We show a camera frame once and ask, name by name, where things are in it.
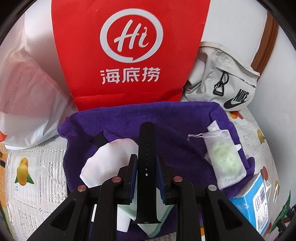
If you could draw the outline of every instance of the nike logo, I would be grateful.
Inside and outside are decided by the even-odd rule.
[[[246,92],[245,90],[240,89],[235,97],[233,97],[232,99],[230,99],[224,103],[224,108],[231,109],[231,108],[234,108],[236,106],[239,106],[240,104],[243,104],[243,103],[249,101],[249,100],[246,100],[248,95],[249,95],[249,92]]]

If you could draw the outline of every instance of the white wall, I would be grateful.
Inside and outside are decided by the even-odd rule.
[[[249,110],[263,131],[279,175],[280,191],[296,203],[296,51],[282,29],[259,79]],[[280,195],[285,203],[287,196]]]
[[[202,41],[229,48],[251,64],[262,37],[267,11],[256,0],[211,0]]]

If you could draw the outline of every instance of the red paper bag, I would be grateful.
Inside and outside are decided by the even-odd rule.
[[[179,101],[210,0],[52,0],[60,63],[79,110]]]

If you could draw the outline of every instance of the yellow mango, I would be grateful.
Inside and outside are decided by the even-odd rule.
[[[20,164],[25,164],[26,166],[28,166],[28,159],[23,157],[20,161]]]
[[[261,130],[257,129],[257,134],[258,134],[258,139],[262,145],[262,143],[264,143],[266,139],[265,139],[264,135],[262,134]]]
[[[26,164],[21,163],[17,168],[17,179],[19,184],[24,186],[27,183],[27,176],[28,176],[28,167]]]

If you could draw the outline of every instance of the metal rivet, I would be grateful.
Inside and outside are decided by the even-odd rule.
[[[209,185],[208,186],[208,189],[212,192],[216,191],[217,190],[217,187],[215,185]]]
[[[86,190],[86,186],[85,186],[85,185],[80,185],[80,186],[77,188],[77,190],[78,190],[79,192],[84,192],[84,191]]]
[[[112,182],[114,182],[114,183],[119,183],[120,181],[121,181],[120,177],[113,177],[112,178]]]
[[[180,183],[183,181],[183,178],[179,177],[179,176],[175,176],[174,177],[174,181],[177,182],[177,183]]]

